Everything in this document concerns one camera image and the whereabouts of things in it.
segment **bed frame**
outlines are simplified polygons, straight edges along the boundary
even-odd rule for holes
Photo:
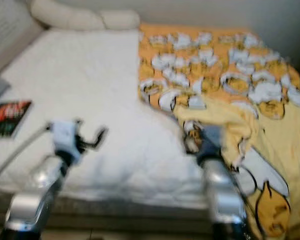
[[[0,227],[12,194],[0,192]],[[150,206],[121,200],[85,201],[60,197],[48,228],[211,234],[207,210]]]

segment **yellow fabric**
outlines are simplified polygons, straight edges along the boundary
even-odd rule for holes
[[[142,24],[140,98],[173,115],[195,153],[205,124],[224,128],[222,155],[260,239],[300,231],[300,76],[246,29]]]

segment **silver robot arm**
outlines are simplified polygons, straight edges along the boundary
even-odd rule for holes
[[[95,149],[106,132],[103,128],[89,143],[78,135],[78,126],[79,122],[67,121],[51,124],[54,155],[35,168],[24,189],[12,198],[0,240],[40,238],[68,170],[80,162],[87,148]]]
[[[202,144],[196,159],[204,172],[204,195],[207,196],[213,240],[254,239],[248,226],[244,200],[221,155],[221,127],[205,125],[200,137]]]

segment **book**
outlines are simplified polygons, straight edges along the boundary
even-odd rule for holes
[[[29,100],[0,104],[0,138],[13,138],[16,135],[31,105]]]

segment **white bedsheet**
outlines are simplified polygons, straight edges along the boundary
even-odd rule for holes
[[[72,168],[64,196],[204,208],[202,171],[185,155],[177,123],[138,99],[137,68],[136,30],[45,32],[3,72],[12,88],[0,101],[34,104],[15,139],[0,139],[0,164],[47,121],[79,117],[87,140],[101,125],[109,132],[98,151]],[[0,190],[22,188],[29,171],[52,152],[50,137],[41,137],[9,166]]]

